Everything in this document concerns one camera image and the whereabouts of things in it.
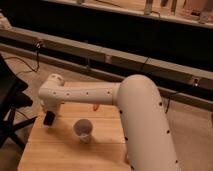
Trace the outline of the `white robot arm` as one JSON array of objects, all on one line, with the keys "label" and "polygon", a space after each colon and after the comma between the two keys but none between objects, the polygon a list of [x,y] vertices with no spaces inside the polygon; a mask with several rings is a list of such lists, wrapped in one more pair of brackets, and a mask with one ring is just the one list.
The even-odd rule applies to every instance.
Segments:
[{"label": "white robot arm", "polygon": [[66,87],[62,76],[51,74],[38,95],[48,115],[56,115],[63,102],[115,106],[131,171],[181,171],[162,98],[150,78],[131,75],[121,82]]}]

